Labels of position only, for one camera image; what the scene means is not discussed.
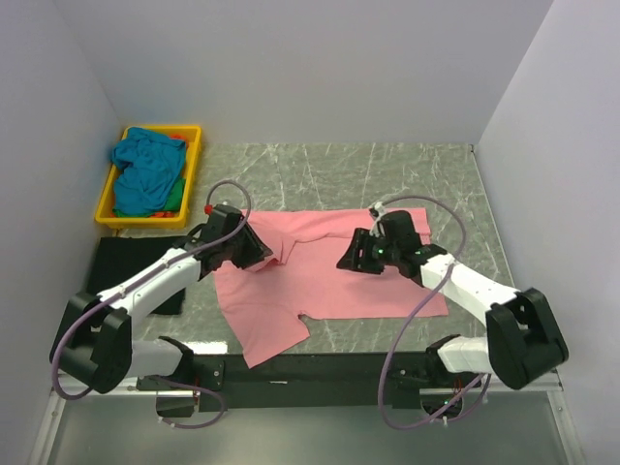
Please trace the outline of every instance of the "yellow tray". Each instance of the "yellow tray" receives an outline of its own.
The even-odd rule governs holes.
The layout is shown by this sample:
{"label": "yellow tray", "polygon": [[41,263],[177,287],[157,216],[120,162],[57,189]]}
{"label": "yellow tray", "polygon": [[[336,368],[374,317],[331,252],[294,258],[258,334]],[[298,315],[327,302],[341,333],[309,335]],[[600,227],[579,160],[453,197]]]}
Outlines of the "yellow tray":
{"label": "yellow tray", "polygon": [[[104,193],[99,200],[95,221],[116,230],[123,228],[184,228],[189,216],[189,199],[192,194],[198,159],[201,154],[202,130],[199,126],[157,126],[148,124],[140,124],[137,126],[157,133],[166,134],[167,136],[179,134],[189,141],[187,151],[185,152],[185,166],[181,172],[181,176],[185,178],[185,189],[183,191],[181,209],[176,216],[171,218],[116,218],[112,216],[112,209],[114,207],[114,181],[120,175],[121,171],[115,165],[111,165],[106,187],[104,187]],[[123,133],[123,139],[127,137],[128,130],[129,128]]]}

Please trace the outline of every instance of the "white backdrop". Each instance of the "white backdrop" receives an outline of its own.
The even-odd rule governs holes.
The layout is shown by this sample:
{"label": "white backdrop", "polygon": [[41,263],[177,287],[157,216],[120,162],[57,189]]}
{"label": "white backdrop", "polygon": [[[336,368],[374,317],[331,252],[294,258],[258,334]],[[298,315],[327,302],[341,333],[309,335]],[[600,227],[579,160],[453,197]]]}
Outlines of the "white backdrop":
{"label": "white backdrop", "polygon": [[514,277],[543,290],[588,463],[620,463],[620,3],[556,0],[478,160]]}
{"label": "white backdrop", "polygon": [[0,462],[18,465],[49,397],[53,336],[99,237],[120,127],[48,0],[2,2],[0,57]]}
{"label": "white backdrop", "polygon": [[478,142],[551,0],[55,0],[123,122]]}

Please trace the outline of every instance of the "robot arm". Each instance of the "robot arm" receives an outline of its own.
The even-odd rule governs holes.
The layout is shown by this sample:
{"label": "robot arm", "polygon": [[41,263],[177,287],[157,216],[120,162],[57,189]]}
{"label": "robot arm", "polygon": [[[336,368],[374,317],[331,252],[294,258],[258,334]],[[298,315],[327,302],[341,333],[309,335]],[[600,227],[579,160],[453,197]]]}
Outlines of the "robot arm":
{"label": "robot arm", "polygon": [[[69,343],[60,349],[60,369],[100,393],[109,392],[128,377],[160,375],[174,379],[191,371],[193,353],[180,342],[168,337],[156,341],[133,341],[132,334],[144,318],[171,295],[200,281],[224,261],[246,268],[271,255],[246,224],[239,233],[220,245],[178,258],[229,234],[242,218],[239,210],[216,205],[205,224],[196,226],[150,267],[98,295],[74,295],[58,328],[50,360],[61,337],[81,315],[109,297],[121,295],[120,299],[94,315],[88,325],[81,325]],[[134,289],[132,285],[160,268]]]}
{"label": "robot arm", "polygon": [[[217,246],[178,258],[230,234],[242,218],[239,210],[217,205],[207,223],[196,226],[138,275],[98,295],[74,295],[58,328],[50,360],[77,319],[109,297],[121,295],[80,325],[60,347],[59,368],[100,393],[109,392],[128,377],[160,375],[172,381],[194,380],[196,366],[189,348],[168,337],[133,341],[132,333],[167,298],[200,281],[224,261],[245,268],[271,254],[245,225]],[[337,266],[380,274],[386,265],[394,265],[404,277],[435,288],[454,262],[455,258],[441,247],[422,245],[411,216],[400,210],[377,215],[373,231],[356,229],[349,250]],[[161,270],[143,279],[156,269]],[[135,287],[141,280],[144,283]],[[447,372],[495,373],[508,387],[519,389],[568,358],[562,334],[540,292],[519,292],[456,263],[441,293],[471,312],[487,329],[484,337],[453,335],[429,348]]]}
{"label": "robot arm", "polygon": [[371,209],[373,230],[358,228],[338,268],[380,274],[385,265],[434,289],[454,264],[440,293],[486,326],[486,336],[458,335],[440,341],[437,355],[450,373],[494,373],[509,388],[520,389],[568,359],[564,338],[544,295],[496,283],[446,250],[422,245],[409,213]]}

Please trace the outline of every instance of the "black cloth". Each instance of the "black cloth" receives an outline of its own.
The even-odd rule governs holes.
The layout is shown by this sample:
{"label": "black cloth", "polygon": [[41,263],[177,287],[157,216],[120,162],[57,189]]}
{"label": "black cloth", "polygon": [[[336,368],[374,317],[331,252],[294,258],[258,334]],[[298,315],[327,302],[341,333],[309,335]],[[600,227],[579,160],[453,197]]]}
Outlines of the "black cloth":
{"label": "black cloth", "polygon": [[[161,259],[180,236],[102,237],[90,269],[86,291],[96,295],[128,280]],[[185,290],[179,291],[152,312],[156,315],[180,315]]]}

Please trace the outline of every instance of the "gray marble table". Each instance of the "gray marble table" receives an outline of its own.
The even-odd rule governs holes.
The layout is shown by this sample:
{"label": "gray marble table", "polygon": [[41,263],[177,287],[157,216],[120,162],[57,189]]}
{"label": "gray marble table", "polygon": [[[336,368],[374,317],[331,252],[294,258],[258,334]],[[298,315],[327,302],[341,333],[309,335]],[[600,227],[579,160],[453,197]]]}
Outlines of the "gray marble table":
{"label": "gray marble table", "polygon": [[[120,235],[186,233],[191,226],[204,221],[206,193],[223,178],[235,179],[247,187],[259,210],[361,208],[407,193],[434,197],[454,208],[465,222],[468,243],[462,262],[500,283],[512,283],[474,154],[466,144],[212,145],[202,155],[187,229],[125,230]],[[242,205],[242,197],[234,188],[218,190],[216,201],[223,200]],[[417,201],[404,201],[401,206],[426,207],[433,241],[448,250],[456,248],[460,230],[446,211]],[[399,319],[303,321],[311,337],[289,349],[289,353],[385,351],[401,326]],[[423,350],[452,333],[477,336],[483,334],[483,327],[449,302],[449,316],[415,319],[399,349]],[[181,316],[151,316],[135,337],[150,340],[160,335],[186,343],[214,343],[220,349],[226,347],[231,354],[241,353],[218,307],[211,277],[187,288]]]}

